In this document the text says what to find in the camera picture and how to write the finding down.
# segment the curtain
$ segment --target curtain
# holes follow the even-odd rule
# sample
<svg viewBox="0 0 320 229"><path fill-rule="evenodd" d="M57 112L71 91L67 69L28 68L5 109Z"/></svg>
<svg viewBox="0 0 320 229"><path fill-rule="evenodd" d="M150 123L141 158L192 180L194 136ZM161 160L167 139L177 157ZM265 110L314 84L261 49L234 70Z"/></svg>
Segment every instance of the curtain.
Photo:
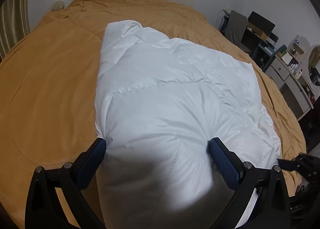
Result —
<svg viewBox="0 0 320 229"><path fill-rule="evenodd" d="M314 47L309 57L309 67L314 68L320 61L320 46Z"/></svg>
<svg viewBox="0 0 320 229"><path fill-rule="evenodd" d="M0 7L0 62L28 33L28 0L4 0Z"/></svg>

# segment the metal screw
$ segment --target metal screw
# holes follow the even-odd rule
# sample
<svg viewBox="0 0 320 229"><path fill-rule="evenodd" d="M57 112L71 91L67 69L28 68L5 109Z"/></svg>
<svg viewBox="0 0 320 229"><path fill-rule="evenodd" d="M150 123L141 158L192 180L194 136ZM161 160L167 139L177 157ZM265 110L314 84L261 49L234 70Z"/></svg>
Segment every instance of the metal screw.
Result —
<svg viewBox="0 0 320 229"><path fill-rule="evenodd" d="M244 165L246 168L252 168L252 164L251 164L250 162L248 162L248 161L245 161L245 162L243 163L243 165Z"/></svg>
<svg viewBox="0 0 320 229"><path fill-rule="evenodd" d="M35 172L36 172L36 173L39 173L40 171L42 171L42 167L41 167L41 166L36 167Z"/></svg>
<svg viewBox="0 0 320 229"><path fill-rule="evenodd" d="M71 168L72 162L66 162L63 166L64 168Z"/></svg>
<svg viewBox="0 0 320 229"><path fill-rule="evenodd" d="M281 168L279 166L274 166L274 169L276 172L280 172L281 171Z"/></svg>

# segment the office chair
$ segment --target office chair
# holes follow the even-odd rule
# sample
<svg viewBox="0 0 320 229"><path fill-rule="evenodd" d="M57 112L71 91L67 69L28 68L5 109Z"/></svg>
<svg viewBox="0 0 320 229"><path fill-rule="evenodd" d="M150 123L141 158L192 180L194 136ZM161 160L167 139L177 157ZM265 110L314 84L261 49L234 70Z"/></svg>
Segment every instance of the office chair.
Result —
<svg viewBox="0 0 320 229"><path fill-rule="evenodd" d="M241 43L247 25L248 18L232 10L224 36L245 53L251 53L251 50Z"/></svg>

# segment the chair backrest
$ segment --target chair backrest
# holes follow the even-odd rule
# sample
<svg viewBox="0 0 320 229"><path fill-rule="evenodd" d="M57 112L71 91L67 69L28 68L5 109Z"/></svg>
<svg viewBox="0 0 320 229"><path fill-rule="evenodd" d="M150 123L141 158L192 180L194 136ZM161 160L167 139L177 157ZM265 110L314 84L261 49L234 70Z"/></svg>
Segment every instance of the chair backrest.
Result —
<svg viewBox="0 0 320 229"><path fill-rule="evenodd" d="M239 47L244 31L248 25L248 18L236 11L231 11L224 36Z"/></svg>
<svg viewBox="0 0 320 229"><path fill-rule="evenodd" d="M271 63L273 62L273 60L276 57L276 53L280 52L282 53L282 51L286 51L287 50L287 46L286 45L282 45L280 48L278 48L270 57L270 60L267 61L267 63L263 66L262 68L262 72L266 72L268 67L270 67Z"/></svg>

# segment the decorative ball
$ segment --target decorative ball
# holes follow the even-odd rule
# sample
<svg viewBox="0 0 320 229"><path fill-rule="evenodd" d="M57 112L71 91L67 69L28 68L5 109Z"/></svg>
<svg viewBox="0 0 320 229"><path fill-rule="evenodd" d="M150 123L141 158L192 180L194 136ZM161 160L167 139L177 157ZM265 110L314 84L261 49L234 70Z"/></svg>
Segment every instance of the decorative ball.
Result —
<svg viewBox="0 0 320 229"><path fill-rule="evenodd" d="M64 2L63 1L56 1L52 6L51 11L56 12L56 11L60 11L62 9L64 9Z"/></svg>

